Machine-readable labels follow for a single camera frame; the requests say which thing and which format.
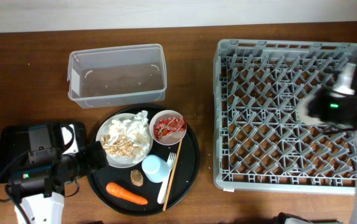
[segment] gray plastic dish rack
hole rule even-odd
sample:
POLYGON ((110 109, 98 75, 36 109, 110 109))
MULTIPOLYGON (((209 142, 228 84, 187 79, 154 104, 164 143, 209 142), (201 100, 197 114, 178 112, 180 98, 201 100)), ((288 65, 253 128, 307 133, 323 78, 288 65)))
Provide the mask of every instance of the gray plastic dish rack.
POLYGON ((221 40, 214 56, 213 179, 220 189, 354 194, 351 132, 306 125, 300 99, 332 87, 357 44, 221 40))

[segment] wooden chopstick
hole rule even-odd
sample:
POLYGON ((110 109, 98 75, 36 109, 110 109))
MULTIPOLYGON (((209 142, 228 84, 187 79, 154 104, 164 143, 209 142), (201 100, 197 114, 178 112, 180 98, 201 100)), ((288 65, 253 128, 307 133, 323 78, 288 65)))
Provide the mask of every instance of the wooden chopstick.
POLYGON ((181 150, 181 144, 182 143, 183 143, 183 140, 181 139, 180 142, 179 142, 179 146, 178 146, 177 157, 176 157, 176 160, 174 161, 173 171, 171 172, 170 181, 168 182, 168 187, 167 187, 167 192, 166 192, 166 199, 164 200, 164 205, 163 205, 163 211, 166 211, 168 197, 170 195, 170 190, 171 190, 171 184, 173 183, 174 173, 176 172, 179 151, 181 150))

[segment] brown wooden tabletop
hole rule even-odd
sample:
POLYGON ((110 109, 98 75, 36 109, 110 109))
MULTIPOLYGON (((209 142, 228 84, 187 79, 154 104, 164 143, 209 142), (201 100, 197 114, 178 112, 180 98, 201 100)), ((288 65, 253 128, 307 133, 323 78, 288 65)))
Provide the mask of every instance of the brown wooden tabletop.
MULTIPOLYGON (((87 178, 81 178, 80 192, 65 199, 62 223, 264 223, 280 212, 348 223, 352 196, 229 193, 214 185, 212 61, 220 39, 357 42, 357 22, 0 34, 0 132, 10 125, 72 119, 85 124, 89 137, 100 122, 126 106, 83 110, 70 101, 69 54, 74 50, 159 43, 166 57, 168 87, 166 99, 157 104, 187 117, 198 138, 198 177, 187 196, 172 209, 150 217, 122 215, 104 205, 87 178)), ((67 191, 73 192, 74 186, 67 191)), ((6 196, 1 186, 0 196, 6 196)), ((17 223, 12 202, 0 203, 0 223, 17 223)))

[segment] light blue cup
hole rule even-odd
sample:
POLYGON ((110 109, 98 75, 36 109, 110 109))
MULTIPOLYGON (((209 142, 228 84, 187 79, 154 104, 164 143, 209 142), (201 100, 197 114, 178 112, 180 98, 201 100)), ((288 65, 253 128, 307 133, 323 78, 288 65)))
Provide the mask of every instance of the light blue cup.
POLYGON ((155 155, 147 156, 142 161, 142 170, 146 177, 154 183, 164 181, 169 175, 167 162, 155 155))

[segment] red candy wrapper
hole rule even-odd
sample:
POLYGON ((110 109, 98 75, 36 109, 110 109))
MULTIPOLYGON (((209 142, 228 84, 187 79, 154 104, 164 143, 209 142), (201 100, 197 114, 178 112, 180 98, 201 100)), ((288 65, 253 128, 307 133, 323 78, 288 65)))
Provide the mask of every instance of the red candy wrapper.
POLYGON ((170 117, 167 119, 162 119, 157 125, 153 127, 155 136, 157 139, 161 139, 163 136, 167 136, 176 131, 186 130, 186 119, 185 118, 175 118, 170 117))

